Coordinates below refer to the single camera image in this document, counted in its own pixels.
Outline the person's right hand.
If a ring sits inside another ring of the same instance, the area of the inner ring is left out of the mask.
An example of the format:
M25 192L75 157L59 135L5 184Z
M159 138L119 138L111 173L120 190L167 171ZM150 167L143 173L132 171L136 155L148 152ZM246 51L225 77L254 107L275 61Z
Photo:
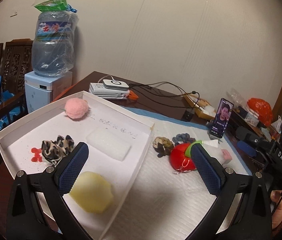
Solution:
M272 229L282 227L282 191L274 190L270 194L270 199L276 204L276 210L272 215Z

